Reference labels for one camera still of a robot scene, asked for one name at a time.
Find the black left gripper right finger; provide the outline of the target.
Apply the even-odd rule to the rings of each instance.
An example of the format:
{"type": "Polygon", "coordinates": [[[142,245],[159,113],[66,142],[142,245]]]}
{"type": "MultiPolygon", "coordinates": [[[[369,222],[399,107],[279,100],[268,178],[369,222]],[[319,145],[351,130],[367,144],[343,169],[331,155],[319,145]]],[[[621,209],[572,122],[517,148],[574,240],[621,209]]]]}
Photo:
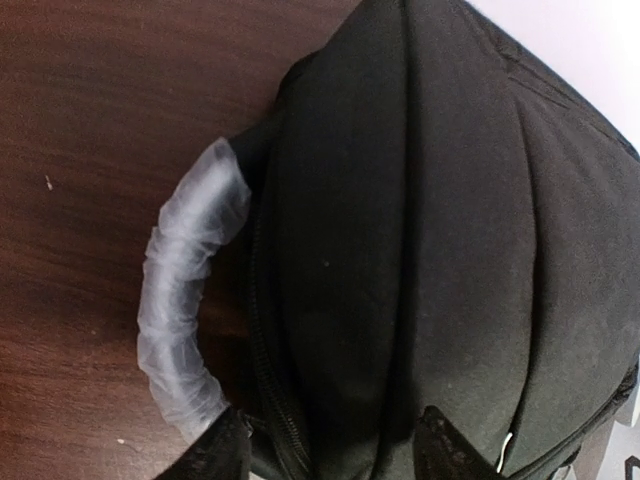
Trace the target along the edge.
{"type": "Polygon", "coordinates": [[[418,480],[503,479],[435,406],[417,421],[418,480]]]}

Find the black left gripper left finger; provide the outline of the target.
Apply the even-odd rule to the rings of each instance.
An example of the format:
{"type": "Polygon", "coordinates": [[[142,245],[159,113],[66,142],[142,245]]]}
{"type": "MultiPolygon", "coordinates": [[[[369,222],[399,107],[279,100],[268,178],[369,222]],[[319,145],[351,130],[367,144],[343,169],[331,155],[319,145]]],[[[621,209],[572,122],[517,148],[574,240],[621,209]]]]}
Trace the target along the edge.
{"type": "Polygon", "coordinates": [[[229,407],[158,480],[247,480],[250,464],[249,429],[229,407]]]}

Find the black student backpack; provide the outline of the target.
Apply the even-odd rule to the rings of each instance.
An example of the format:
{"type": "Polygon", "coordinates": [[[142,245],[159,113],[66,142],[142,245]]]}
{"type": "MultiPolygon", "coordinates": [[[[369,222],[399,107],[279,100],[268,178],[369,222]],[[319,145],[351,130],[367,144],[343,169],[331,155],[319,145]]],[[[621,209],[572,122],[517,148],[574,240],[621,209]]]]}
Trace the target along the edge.
{"type": "Polygon", "coordinates": [[[249,478],[417,479],[428,406],[503,479],[639,475],[639,155],[486,8],[360,3],[143,273],[154,400],[237,410],[249,478]]]}

